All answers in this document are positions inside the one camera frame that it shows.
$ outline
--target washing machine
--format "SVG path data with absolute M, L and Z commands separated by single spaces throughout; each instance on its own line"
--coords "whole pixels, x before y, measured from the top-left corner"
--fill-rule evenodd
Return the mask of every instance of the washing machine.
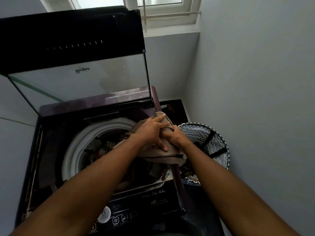
M 138 121 L 161 111 L 149 83 L 139 10 L 104 7 L 0 20 L 0 73 L 38 114 L 16 216 L 23 222 Z M 136 158 L 90 234 L 185 214 L 177 165 Z

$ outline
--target black control panel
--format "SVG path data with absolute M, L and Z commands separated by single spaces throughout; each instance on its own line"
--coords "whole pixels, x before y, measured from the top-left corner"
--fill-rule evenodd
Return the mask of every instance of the black control panel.
M 154 186 L 151 185 L 145 192 L 110 201 L 107 204 L 111 211 L 108 221 L 96 222 L 90 235 L 109 235 L 116 229 L 144 223 L 154 224 L 162 217 L 182 215 L 174 180 L 166 181 L 158 188 Z

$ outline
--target zigzag patterned laundry basket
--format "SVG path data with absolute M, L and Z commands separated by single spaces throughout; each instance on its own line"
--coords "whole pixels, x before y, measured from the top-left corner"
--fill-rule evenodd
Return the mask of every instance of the zigzag patterned laundry basket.
M 200 123 L 183 123 L 178 128 L 205 154 L 227 170 L 230 166 L 230 152 L 223 137 L 211 127 Z M 199 182 L 185 177 L 184 184 L 200 186 Z

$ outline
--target forearm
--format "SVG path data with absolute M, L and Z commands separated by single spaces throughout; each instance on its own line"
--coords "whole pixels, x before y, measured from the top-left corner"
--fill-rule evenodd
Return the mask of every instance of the forearm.
M 193 143 L 183 150 L 233 235 L 298 235 L 252 189 Z
M 142 147 L 130 136 L 66 182 L 12 235 L 86 235 Z

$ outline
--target chevron pattern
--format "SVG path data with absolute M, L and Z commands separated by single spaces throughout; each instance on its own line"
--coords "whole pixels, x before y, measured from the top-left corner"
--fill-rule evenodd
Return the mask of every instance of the chevron pattern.
M 178 127 L 189 138 L 189 140 L 191 140 L 193 143 L 199 143 L 200 145 L 202 145 L 205 142 L 211 131 L 214 131 L 215 134 L 213 138 L 204 147 L 203 152 L 209 156 L 222 148 L 226 148 L 227 152 L 224 152 L 221 155 L 214 157 L 213 159 L 217 163 L 225 167 L 227 170 L 229 169 L 230 152 L 225 140 L 217 131 L 215 131 L 211 127 L 208 127 L 207 125 L 192 122 L 183 123 Z M 184 184 L 200 186 L 199 182 L 193 181 L 187 177 L 185 177 L 182 181 Z

